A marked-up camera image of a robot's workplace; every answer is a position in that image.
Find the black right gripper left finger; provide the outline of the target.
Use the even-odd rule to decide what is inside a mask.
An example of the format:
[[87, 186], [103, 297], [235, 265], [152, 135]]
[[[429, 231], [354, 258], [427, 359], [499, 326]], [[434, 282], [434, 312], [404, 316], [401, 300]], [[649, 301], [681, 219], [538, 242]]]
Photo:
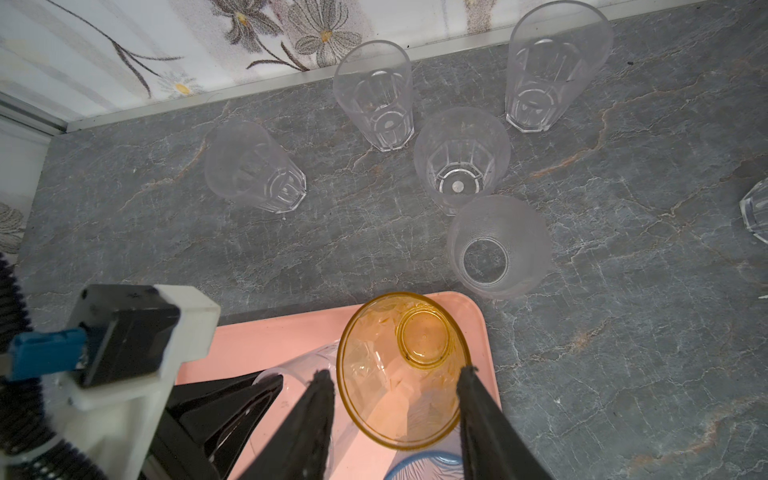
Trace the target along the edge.
[[335, 414], [331, 372], [307, 382], [279, 374], [281, 391], [269, 411], [274, 432], [240, 475], [242, 479], [323, 479], [328, 469]]

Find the clear round glass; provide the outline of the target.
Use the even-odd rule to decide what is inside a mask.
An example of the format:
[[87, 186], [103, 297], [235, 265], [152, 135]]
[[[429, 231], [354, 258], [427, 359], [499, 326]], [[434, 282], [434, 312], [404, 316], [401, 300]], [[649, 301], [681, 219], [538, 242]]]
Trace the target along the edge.
[[253, 476], [330, 479], [358, 432], [340, 398], [337, 341], [261, 373], [282, 388], [254, 430]]

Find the blue frosted glass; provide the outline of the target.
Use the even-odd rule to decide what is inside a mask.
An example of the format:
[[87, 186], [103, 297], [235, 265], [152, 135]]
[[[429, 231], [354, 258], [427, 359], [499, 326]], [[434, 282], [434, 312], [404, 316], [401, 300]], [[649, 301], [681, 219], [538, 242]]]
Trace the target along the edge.
[[462, 459], [449, 452], [427, 451], [411, 455], [395, 465], [385, 480], [463, 480]]

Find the yellow transparent glass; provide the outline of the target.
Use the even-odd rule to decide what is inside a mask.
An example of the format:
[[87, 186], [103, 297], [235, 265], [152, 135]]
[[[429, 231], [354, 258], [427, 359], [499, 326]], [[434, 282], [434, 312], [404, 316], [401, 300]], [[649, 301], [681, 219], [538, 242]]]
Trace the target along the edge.
[[445, 308], [415, 293], [389, 293], [360, 306], [345, 326], [337, 389], [368, 438], [394, 450], [424, 449], [458, 424], [457, 382], [471, 362]]

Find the pink plastic tray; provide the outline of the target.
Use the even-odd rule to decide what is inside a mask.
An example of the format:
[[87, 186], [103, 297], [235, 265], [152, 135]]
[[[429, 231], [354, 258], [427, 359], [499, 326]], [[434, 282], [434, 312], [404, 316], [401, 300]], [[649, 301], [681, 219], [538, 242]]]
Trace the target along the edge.
[[[498, 406], [500, 393], [493, 368], [491, 348], [486, 323], [479, 306], [466, 295], [458, 292], [439, 292], [426, 295], [457, 320], [468, 343], [477, 375]], [[218, 433], [210, 437], [213, 447], [229, 449], [213, 452], [213, 460], [222, 460], [224, 473], [221, 479], [242, 479], [264, 446], [286, 419], [295, 403], [306, 390], [313, 375], [328, 369], [336, 381], [335, 351], [346, 323], [361, 305], [313, 311], [271, 319], [256, 320], [220, 326], [216, 329], [209, 354], [202, 360], [186, 363], [177, 377], [176, 393], [190, 393], [202, 398], [203, 387], [218, 389], [221, 393], [224, 380], [243, 377], [245, 387], [256, 385], [256, 380], [280, 377], [283, 390], [277, 395], [266, 413], [253, 428], [245, 427], [239, 420], [233, 428], [245, 427], [248, 436], [235, 441], [235, 433]], [[436, 446], [418, 452], [402, 452], [377, 445], [349, 419], [338, 395], [335, 398], [334, 430], [329, 449], [328, 479], [385, 479], [395, 466], [416, 453], [446, 452], [461, 460], [460, 435], [457, 426]]]

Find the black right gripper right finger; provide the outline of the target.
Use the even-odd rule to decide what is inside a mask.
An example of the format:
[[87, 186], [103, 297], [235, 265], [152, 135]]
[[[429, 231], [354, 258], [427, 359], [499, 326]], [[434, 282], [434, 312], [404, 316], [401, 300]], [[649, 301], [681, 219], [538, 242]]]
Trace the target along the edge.
[[457, 395], [466, 479], [552, 479], [490, 396], [475, 367], [461, 369]]

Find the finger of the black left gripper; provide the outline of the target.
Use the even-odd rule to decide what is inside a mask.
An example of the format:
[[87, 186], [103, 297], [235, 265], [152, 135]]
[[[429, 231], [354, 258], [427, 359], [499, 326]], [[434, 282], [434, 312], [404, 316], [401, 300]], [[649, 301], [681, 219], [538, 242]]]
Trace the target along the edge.
[[257, 373], [173, 387], [140, 477], [229, 478], [282, 390], [282, 375]]

